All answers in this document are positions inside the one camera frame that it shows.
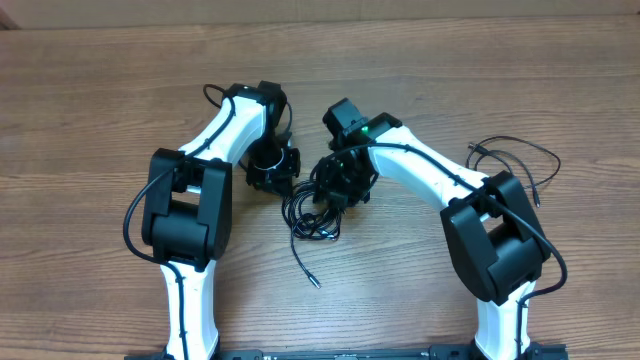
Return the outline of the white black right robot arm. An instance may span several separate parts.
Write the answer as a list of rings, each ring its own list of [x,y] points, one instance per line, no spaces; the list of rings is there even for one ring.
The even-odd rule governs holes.
[[[520,181],[465,168],[420,141],[388,113],[326,113],[331,154],[313,171],[319,193],[365,201],[375,176],[390,178],[438,211],[454,270],[477,300],[473,359],[562,359],[527,334],[533,298],[559,290],[568,269],[547,239]]]

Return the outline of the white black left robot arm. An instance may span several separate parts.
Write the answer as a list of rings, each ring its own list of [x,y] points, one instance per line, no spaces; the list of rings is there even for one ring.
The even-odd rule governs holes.
[[[123,220],[131,253],[159,265],[168,294],[170,334],[157,359],[214,359],[214,272],[232,228],[232,173],[237,165],[256,190],[287,197],[300,173],[291,133],[278,133],[291,110],[277,83],[233,84],[220,91],[218,113],[177,150],[159,148],[147,184]]]

